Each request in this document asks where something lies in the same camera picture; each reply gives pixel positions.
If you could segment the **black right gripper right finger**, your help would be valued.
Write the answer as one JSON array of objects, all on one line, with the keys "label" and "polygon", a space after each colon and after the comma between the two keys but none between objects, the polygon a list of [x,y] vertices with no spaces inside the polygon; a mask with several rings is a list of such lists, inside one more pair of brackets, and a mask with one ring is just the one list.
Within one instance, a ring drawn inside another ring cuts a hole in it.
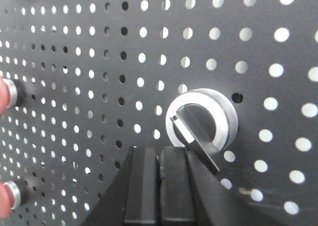
[{"label": "black right gripper right finger", "polygon": [[198,157],[165,147],[160,156],[163,226],[279,226],[226,189]]}]

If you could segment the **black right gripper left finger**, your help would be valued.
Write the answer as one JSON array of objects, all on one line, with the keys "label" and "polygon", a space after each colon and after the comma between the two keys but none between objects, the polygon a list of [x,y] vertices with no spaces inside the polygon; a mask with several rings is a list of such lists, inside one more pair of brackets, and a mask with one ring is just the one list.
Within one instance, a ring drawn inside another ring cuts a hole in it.
[{"label": "black right gripper left finger", "polygon": [[131,147],[114,181],[83,225],[159,225],[158,183],[155,149]]}]

